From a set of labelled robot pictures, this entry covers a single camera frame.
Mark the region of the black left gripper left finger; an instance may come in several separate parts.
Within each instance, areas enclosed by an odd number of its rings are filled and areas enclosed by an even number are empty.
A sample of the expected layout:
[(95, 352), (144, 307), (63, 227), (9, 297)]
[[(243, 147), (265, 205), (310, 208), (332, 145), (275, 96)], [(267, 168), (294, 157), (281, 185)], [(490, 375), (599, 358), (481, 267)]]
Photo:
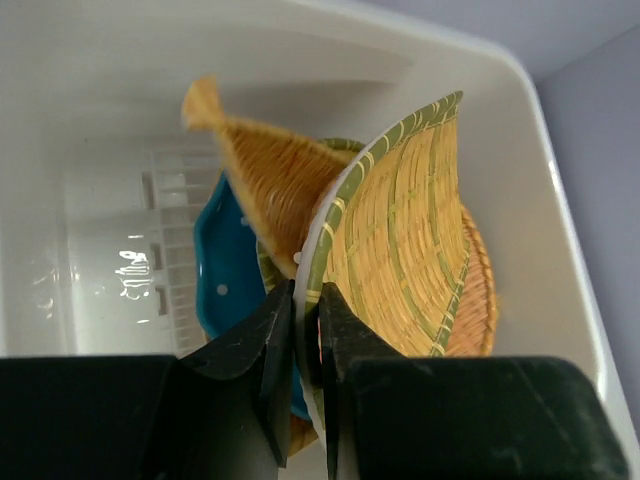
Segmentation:
[(184, 358), (7, 358), (5, 479), (274, 479), (286, 465), (293, 285)]

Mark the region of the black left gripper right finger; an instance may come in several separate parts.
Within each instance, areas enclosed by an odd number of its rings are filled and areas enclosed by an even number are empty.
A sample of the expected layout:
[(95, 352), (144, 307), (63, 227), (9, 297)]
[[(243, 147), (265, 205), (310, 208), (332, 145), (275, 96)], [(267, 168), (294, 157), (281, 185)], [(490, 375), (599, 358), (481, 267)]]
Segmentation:
[(587, 377), (554, 357), (406, 358), (334, 284), (319, 303), (332, 479), (626, 479)]

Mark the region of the orange fan-shaped woven plate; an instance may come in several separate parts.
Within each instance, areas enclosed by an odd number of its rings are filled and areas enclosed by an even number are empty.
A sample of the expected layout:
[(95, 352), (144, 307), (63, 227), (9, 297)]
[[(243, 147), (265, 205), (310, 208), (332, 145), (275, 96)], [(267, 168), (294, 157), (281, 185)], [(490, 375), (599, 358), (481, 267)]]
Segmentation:
[(310, 420), (290, 415), (290, 442), (288, 457), (301, 452), (318, 440), (318, 434)]

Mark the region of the round orange woven plate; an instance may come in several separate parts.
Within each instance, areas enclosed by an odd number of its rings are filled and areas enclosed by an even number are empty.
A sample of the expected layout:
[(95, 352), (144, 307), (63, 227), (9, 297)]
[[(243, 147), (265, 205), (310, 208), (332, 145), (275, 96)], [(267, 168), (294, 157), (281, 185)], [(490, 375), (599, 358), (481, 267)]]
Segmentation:
[(470, 244), (469, 268), (445, 356), (489, 356), (499, 318), (495, 276), (484, 239), (466, 207), (462, 219)]

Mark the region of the blue polka dot ceramic plate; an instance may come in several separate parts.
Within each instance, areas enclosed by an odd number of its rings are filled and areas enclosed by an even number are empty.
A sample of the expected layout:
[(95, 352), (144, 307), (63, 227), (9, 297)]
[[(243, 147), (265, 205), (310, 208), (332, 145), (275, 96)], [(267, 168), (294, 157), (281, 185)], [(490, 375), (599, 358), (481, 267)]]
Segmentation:
[(253, 313), (266, 298), (257, 239), (222, 175), (194, 225), (196, 313), (214, 339)]

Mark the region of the round green-rimmed bamboo plate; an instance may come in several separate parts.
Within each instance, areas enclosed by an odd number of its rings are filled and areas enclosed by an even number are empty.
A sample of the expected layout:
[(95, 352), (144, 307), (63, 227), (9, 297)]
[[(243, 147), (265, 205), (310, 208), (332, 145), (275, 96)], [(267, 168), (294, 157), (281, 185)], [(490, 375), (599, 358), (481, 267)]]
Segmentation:
[[(365, 144), (360, 141), (343, 138), (325, 138), (321, 143), (345, 156), (346, 163), (349, 163), (365, 147)], [(282, 280), (285, 280), (285, 277), (259, 240), (256, 241), (256, 254), (262, 283), (265, 292), (269, 293)]]

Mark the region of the yellow fan-shaped bamboo plate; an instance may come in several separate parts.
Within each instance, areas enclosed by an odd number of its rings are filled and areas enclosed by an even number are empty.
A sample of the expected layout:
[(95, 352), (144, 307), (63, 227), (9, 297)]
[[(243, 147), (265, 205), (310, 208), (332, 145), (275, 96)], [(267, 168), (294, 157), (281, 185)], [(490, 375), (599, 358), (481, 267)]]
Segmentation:
[(326, 431), (311, 361), (322, 287), (407, 357), (443, 356), (469, 269), (453, 92), (364, 146), (318, 205), (294, 289), (296, 357), (315, 432)]

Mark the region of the orange fish-shaped woven plate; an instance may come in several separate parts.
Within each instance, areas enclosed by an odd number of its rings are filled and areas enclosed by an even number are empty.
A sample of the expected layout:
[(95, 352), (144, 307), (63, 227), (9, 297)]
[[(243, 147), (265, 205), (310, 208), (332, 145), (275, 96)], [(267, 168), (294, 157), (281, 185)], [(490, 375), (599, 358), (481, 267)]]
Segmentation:
[(187, 130), (213, 135), (249, 225), (280, 272), (293, 278), (294, 255), (324, 195), (350, 162), (322, 139), (227, 114), (212, 76), (188, 88), (182, 118)]

